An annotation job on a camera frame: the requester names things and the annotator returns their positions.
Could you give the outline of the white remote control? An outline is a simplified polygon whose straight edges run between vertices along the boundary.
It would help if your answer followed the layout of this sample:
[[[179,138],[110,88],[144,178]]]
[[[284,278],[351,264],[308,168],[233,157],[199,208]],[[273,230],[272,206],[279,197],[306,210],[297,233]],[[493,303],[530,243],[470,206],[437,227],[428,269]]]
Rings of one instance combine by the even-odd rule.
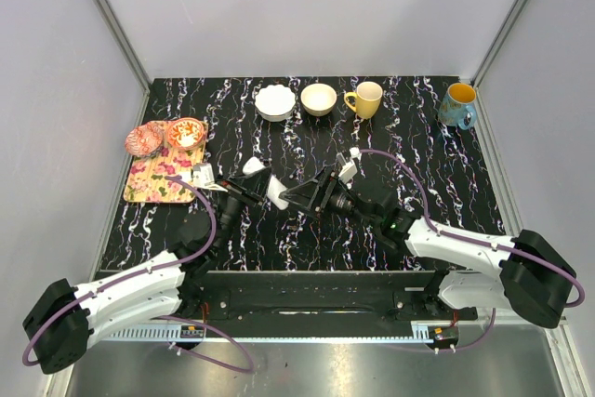
[[[249,175],[258,172],[265,167],[266,166],[256,156],[253,156],[245,162],[242,172],[244,175]],[[280,210],[286,210],[289,206],[289,203],[280,197],[280,194],[286,190],[287,188],[285,185],[274,174],[271,174],[267,189],[267,197]]]

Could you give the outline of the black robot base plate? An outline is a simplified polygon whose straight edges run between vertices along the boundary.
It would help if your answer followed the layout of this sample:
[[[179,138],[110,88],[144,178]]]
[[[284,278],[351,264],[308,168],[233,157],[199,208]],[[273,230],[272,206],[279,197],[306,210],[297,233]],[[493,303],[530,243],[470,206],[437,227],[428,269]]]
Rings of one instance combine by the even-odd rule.
[[[211,271],[180,289],[178,317],[209,324],[247,320],[268,325],[281,317],[314,322],[368,323],[475,321],[437,296],[441,271]]]

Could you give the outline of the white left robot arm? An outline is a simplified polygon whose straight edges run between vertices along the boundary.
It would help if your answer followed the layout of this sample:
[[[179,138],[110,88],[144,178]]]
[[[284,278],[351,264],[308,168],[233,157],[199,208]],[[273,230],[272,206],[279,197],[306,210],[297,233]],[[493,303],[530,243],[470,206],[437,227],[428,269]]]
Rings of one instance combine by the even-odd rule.
[[[207,188],[219,193],[211,205],[199,187],[181,176],[168,181],[192,192],[204,208],[189,214],[175,243],[126,271],[90,283],[67,279],[49,285],[23,321],[29,339],[22,354],[26,366],[40,366],[46,375],[77,362],[87,350],[112,334],[145,321],[191,318],[201,308],[195,291],[200,279],[218,264],[244,209],[267,196],[271,169],[227,179],[211,179]]]

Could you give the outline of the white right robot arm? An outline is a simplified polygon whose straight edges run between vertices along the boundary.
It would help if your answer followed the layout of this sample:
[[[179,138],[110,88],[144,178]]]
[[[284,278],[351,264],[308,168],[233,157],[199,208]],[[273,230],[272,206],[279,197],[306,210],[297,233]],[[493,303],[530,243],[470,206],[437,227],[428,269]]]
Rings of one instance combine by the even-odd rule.
[[[272,187],[268,196],[313,218],[334,214],[356,221],[389,251],[456,264],[457,270],[443,274],[422,298],[424,311],[435,319],[453,310],[485,307],[514,311],[531,324],[555,328],[576,278],[537,232],[497,236],[440,225],[406,210],[396,193],[379,182],[349,186],[331,167],[295,187]]]

